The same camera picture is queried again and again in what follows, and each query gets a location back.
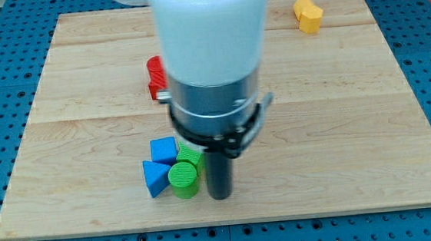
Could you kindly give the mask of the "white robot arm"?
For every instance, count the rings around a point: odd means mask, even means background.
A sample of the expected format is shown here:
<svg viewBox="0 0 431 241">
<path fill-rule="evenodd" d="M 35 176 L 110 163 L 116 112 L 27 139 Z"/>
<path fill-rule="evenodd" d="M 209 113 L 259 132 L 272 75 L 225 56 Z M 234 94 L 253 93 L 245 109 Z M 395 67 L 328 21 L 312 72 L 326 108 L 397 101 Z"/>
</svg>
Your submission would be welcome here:
<svg viewBox="0 0 431 241">
<path fill-rule="evenodd" d="M 232 161 L 259 134 L 273 95 L 258 73 L 267 0 L 115 0 L 149 6 L 161 45 L 169 106 L 178 136 L 204 152 L 207 189 L 232 193 Z"/>
</svg>

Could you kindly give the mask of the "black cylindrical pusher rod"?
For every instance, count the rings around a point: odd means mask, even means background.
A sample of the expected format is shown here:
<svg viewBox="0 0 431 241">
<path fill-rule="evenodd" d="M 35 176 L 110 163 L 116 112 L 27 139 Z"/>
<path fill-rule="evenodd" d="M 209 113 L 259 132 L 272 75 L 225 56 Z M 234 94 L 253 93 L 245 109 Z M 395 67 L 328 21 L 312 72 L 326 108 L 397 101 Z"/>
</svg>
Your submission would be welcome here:
<svg viewBox="0 0 431 241">
<path fill-rule="evenodd" d="M 206 180 L 210 197 L 223 200 L 232 194 L 232 159 L 225 157 L 222 153 L 206 152 Z"/>
</svg>

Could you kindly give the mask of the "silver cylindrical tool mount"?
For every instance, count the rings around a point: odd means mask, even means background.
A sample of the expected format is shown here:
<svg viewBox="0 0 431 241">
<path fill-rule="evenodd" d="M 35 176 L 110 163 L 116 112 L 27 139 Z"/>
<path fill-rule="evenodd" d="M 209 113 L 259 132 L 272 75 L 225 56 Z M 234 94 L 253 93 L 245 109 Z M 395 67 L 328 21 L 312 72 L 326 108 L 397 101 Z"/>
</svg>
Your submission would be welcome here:
<svg viewBox="0 0 431 241">
<path fill-rule="evenodd" d="M 169 106 L 174 131 L 204 152 L 234 159 L 260 133 L 274 94 L 259 98 L 257 71 L 219 86 L 197 86 L 167 78 L 157 100 Z"/>
</svg>

